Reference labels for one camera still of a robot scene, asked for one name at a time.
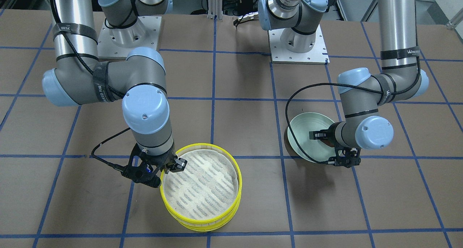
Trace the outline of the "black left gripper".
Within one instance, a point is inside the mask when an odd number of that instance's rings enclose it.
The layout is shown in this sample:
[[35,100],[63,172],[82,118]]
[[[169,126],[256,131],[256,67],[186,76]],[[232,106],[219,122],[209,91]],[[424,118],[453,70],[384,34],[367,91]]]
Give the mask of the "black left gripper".
[[[335,138],[335,129],[340,125],[340,122],[333,123],[326,131],[310,131],[310,140],[323,140],[324,138]],[[360,148],[341,146],[337,141],[334,147],[335,155],[329,157],[324,164],[332,164],[335,167],[351,168],[357,166],[361,162]]]

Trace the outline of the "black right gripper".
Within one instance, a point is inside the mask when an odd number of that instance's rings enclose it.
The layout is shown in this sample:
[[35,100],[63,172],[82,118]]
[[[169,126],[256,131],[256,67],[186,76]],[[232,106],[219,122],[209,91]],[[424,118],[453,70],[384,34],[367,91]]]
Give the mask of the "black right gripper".
[[[137,167],[132,166],[134,157],[138,157],[142,161]],[[153,167],[160,166],[161,170],[167,174],[168,172],[183,172],[186,165],[187,160],[177,156],[174,145],[160,155],[151,154],[149,149],[135,145],[130,154],[128,165],[124,167],[121,175],[134,183],[158,188],[161,186],[161,179],[157,176]]]

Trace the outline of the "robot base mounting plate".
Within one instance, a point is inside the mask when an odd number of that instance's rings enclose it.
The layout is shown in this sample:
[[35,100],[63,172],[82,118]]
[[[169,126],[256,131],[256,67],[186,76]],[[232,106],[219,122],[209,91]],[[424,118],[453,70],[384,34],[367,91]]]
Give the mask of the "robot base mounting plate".
[[321,26],[314,34],[302,35],[291,28],[268,31],[271,61],[277,64],[330,63]]

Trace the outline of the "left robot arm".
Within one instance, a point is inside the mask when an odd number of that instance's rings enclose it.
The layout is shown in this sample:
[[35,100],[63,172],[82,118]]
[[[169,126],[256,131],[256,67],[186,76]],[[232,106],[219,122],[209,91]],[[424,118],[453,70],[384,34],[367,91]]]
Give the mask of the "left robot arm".
[[[273,60],[302,62],[321,48],[319,24],[328,0],[259,0],[258,18],[268,31]],[[383,149],[392,142],[392,124],[379,116],[384,104],[422,95],[429,79],[420,68],[415,0],[378,0],[382,62],[379,74],[367,68],[342,72],[336,83],[318,86],[338,88],[344,121],[307,112],[286,117],[287,138],[301,158],[317,164],[354,167],[360,151]]]

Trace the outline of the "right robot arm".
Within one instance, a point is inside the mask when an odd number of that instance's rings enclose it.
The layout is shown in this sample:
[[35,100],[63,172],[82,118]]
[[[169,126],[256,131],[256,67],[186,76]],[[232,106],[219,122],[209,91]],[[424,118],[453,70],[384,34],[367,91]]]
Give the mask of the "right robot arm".
[[158,172],[182,172],[169,119],[166,70],[156,49],[133,47],[125,61],[100,61],[91,0],[49,0],[56,68],[44,73],[42,88],[56,106],[122,101],[122,113],[136,140],[128,164],[91,155],[135,183],[158,188]]

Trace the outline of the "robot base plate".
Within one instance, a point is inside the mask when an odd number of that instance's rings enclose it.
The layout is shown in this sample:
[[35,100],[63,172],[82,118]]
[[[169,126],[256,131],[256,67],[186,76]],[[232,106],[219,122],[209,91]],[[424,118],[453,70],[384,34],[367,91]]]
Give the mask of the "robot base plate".
[[162,16],[139,16],[134,25],[111,29],[105,20],[98,37],[98,57],[103,60],[125,59],[136,47],[158,50]]

